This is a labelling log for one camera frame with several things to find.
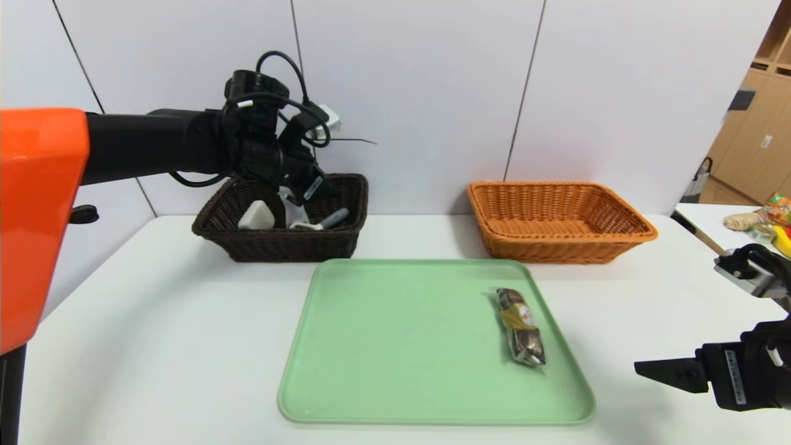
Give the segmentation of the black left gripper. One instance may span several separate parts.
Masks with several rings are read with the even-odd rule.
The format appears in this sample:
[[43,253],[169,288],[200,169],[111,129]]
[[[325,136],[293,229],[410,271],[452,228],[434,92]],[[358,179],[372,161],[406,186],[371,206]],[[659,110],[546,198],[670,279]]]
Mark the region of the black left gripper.
[[338,199],[344,194],[337,178],[326,178],[312,155],[285,155],[282,160],[280,187],[295,205],[304,205],[318,191],[319,200]]

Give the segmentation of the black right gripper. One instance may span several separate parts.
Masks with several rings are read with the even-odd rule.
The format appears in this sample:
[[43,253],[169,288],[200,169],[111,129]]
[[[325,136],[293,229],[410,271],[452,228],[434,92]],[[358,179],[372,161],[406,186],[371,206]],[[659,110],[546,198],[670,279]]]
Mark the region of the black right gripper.
[[709,392],[710,382],[724,410],[790,409],[789,330],[780,321],[759,322],[737,342],[704,344],[692,357],[639,361],[633,369],[692,394]]

